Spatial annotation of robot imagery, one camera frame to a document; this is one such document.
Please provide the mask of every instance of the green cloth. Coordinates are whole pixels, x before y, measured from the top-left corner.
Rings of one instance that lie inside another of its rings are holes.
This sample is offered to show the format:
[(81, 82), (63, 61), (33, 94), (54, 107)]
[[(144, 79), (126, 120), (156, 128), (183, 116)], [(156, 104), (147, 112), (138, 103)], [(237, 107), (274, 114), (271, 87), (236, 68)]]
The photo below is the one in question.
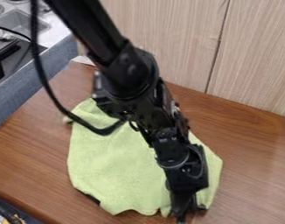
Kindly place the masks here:
[[(92, 99), (82, 102), (73, 112), (97, 128), (116, 121), (98, 109)], [(190, 134), (190, 139), (205, 149), (210, 186), (197, 193), (197, 201), (209, 208), (219, 185), (222, 160), (194, 135)], [(170, 194), (154, 156), (154, 149), (128, 123), (110, 136), (98, 136), (74, 123), (67, 164), (73, 186), (95, 197), (109, 213), (136, 210), (152, 215), (160, 209), (167, 216)]]

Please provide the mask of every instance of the wooden wall panel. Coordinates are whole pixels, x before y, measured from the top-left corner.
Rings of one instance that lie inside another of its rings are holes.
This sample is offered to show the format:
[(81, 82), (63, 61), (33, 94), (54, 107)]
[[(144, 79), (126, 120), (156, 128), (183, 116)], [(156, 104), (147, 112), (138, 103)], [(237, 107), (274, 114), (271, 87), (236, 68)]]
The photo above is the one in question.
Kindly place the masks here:
[(232, 0), (208, 93), (285, 116), (285, 0)]
[(156, 56), (161, 75), (205, 91), (228, 0), (101, 0), (122, 33)]

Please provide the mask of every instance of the robotic arm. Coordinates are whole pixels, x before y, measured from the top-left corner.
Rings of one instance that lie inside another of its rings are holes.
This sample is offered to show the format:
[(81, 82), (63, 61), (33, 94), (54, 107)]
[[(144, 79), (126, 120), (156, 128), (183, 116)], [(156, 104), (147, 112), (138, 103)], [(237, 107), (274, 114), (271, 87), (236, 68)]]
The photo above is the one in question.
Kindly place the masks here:
[(191, 144), (188, 120), (159, 76), (153, 56), (124, 38), (98, 0), (45, 0), (88, 49), (99, 71), (93, 99), (112, 117), (140, 131), (166, 175), (178, 223), (196, 212), (196, 192), (208, 187), (202, 146)]

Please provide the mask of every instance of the wooden table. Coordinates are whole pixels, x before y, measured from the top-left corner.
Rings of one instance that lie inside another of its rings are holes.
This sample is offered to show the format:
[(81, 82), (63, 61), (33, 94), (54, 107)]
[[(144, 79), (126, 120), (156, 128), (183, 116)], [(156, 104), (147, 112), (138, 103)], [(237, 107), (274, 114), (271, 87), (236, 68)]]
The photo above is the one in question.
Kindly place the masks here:
[[(90, 66), (70, 63), (52, 79), (73, 108), (91, 92)], [(285, 119), (169, 85), (192, 131), (224, 159), (212, 208), (191, 223), (285, 223)], [(135, 212), (111, 216), (73, 189), (67, 169), (71, 128), (44, 90), (0, 127), (0, 198), (45, 223), (174, 223)]]

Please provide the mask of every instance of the black cable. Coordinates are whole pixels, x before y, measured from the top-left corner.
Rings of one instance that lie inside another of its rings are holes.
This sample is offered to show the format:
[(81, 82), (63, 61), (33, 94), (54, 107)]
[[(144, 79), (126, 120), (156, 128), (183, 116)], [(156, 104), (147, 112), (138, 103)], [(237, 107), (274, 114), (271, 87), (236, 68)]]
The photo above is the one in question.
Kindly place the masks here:
[(93, 131), (93, 133), (101, 135), (101, 136), (107, 136), (110, 135), (114, 130), (116, 130), (118, 127), (123, 125), (125, 121), (119, 120), (112, 124), (109, 127), (106, 127), (105, 129), (97, 129), (93, 125), (91, 125), (89, 122), (86, 122), (85, 120), (81, 119), (71, 111), (67, 110), (63, 107), (63, 105), (60, 104), (59, 100), (54, 95), (52, 89), (49, 86), (48, 79), (46, 78), (45, 70), (42, 66), (41, 59), (39, 57), (39, 50), (38, 50), (38, 2), (37, 0), (31, 0), (31, 52), (33, 61), (35, 64), (35, 67), (38, 72), (38, 77), (40, 78), (43, 87), (45, 88), (45, 91), (49, 95), (49, 97), (52, 99), (54, 105), (58, 108), (58, 110), (69, 117), (74, 122), (86, 127), (87, 129)]
[(7, 32), (14, 33), (14, 34), (16, 34), (16, 35), (19, 35), (19, 36), (21, 36), (21, 37), (23, 37), (23, 38), (25, 38), (25, 39), (27, 39), (27, 40), (31, 41), (31, 39), (30, 39), (29, 37), (27, 37), (26, 35), (24, 35), (24, 34), (23, 34), (23, 33), (21, 33), (21, 32), (13, 31), (13, 30), (8, 29), (8, 28), (3, 27), (3, 26), (0, 26), (0, 30), (4, 30), (4, 31), (7, 31)]

